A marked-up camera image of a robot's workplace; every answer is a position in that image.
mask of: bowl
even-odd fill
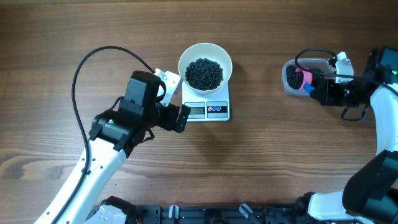
[[[214,90],[197,90],[194,87],[190,86],[185,78],[185,72],[187,71],[189,63],[195,62],[199,58],[207,58],[208,60],[217,62],[223,69],[224,80],[221,81],[220,85]],[[191,89],[195,93],[207,95],[217,92],[226,83],[228,83],[228,80],[229,78],[231,78],[232,75],[232,60],[228,53],[218,45],[211,43],[195,44],[185,50],[184,53],[181,55],[180,61],[178,62],[178,72],[180,73],[182,80],[185,84],[187,84],[189,89]]]

